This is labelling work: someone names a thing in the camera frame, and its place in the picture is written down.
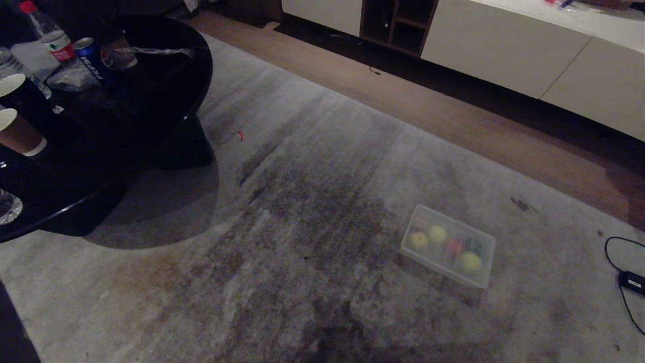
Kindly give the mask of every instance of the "glass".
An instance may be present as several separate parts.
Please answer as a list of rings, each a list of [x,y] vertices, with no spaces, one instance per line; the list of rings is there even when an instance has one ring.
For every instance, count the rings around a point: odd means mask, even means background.
[[[0,225],[11,223],[23,211],[23,201],[8,191],[0,189]]]

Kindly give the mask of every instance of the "blue can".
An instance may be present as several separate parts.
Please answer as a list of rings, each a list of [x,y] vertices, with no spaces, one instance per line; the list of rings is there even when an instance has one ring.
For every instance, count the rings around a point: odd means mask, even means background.
[[[117,84],[117,77],[114,70],[108,68],[112,64],[110,58],[105,54],[101,46],[94,43],[94,39],[87,37],[78,40],[74,43],[74,52],[81,62],[87,67],[88,70],[106,86],[114,86]]]

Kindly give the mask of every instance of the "water bottle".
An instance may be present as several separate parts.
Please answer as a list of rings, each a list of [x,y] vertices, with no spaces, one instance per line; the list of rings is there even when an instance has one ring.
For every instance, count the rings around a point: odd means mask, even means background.
[[[31,79],[34,85],[45,95],[45,98],[49,99],[52,96],[52,90],[43,81],[37,78],[29,68],[25,67],[9,49],[0,47],[0,78],[16,73],[22,73]]]
[[[75,55],[70,38],[51,17],[38,11],[32,0],[20,3],[20,10],[31,19],[38,40],[61,64],[73,61]]]

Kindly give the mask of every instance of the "gray rug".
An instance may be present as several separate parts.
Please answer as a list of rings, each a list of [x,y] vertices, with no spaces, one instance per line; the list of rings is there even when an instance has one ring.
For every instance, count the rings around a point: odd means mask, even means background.
[[[43,362],[643,361],[603,245],[645,234],[206,38],[217,164],[150,171],[86,238],[0,245]],[[399,256],[417,203],[497,237],[489,288]]]

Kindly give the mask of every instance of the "brown paper cup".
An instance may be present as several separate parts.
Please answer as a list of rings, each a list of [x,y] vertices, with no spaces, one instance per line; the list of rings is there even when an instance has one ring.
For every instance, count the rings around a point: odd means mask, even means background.
[[[15,109],[0,110],[0,143],[25,156],[38,155],[47,140]]]

